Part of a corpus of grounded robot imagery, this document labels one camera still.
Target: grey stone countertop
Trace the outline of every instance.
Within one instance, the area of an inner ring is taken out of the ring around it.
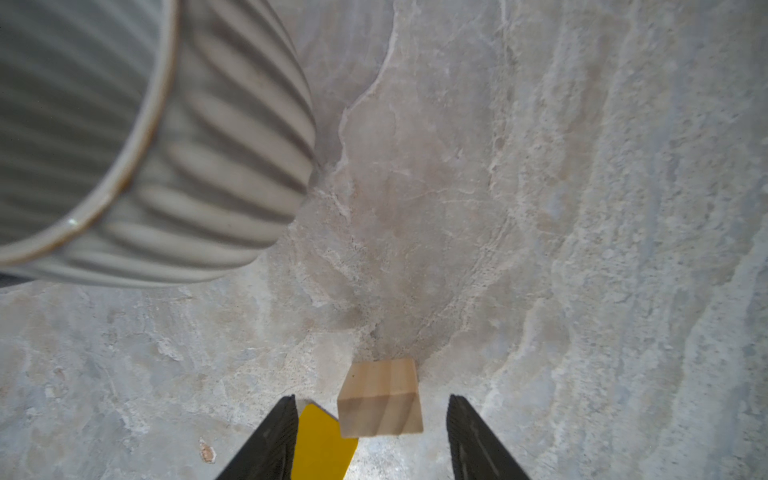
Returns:
[[[768,478],[768,2],[278,0],[320,169],[212,283],[0,293],[0,477],[212,480],[282,395],[412,356],[533,480]],[[201,439],[217,453],[200,456]]]

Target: brown stain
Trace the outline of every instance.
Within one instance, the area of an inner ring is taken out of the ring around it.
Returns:
[[[216,452],[203,440],[200,440],[200,457],[206,463],[216,462]]]

